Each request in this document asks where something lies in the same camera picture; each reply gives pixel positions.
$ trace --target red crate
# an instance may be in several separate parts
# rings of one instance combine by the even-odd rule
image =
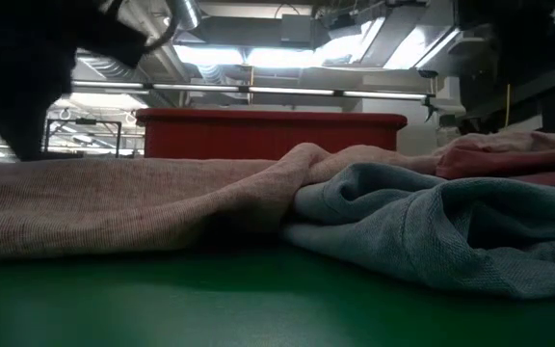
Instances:
[[[145,157],[279,159],[313,143],[337,152],[353,145],[395,150],[404,116],[361,113],[144,109]]]

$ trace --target cloth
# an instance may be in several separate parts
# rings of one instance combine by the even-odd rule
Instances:
[[[444,290],[555,296],[555,188],[356,164],[302,188],[294,245]]]
[[[376,147],[303,144],[281,160],[62,160],[0,165],[0,258],[177,250],[219,219],[277,232],[302,186],[352,163],[433,172],[436,160]]]
[[[452,147],[440,159],[436,175],[447,179],[476,176],[512,177],[555,187],[555,149],[487,152],[477,147]]]

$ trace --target red fabric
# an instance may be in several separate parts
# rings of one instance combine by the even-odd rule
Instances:
[[[511,177],[555,187],[555,149],[489,152],[477,147],[452,147],[440,159],[436,175],[447,179]]]

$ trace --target green surface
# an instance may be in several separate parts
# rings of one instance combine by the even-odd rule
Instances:
[[[435,293],[290,248],[0,263],[1,346],[555,346],[555,300]]]

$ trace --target wall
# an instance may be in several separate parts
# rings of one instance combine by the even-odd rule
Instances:
[[[364,113],[392,113],[405,116],[409,125],[397,134],[397,151],[405,155],[424,155],[436,149],[436,125],[425,122],[427,108],[417,101],[364,99],[355,110]]]

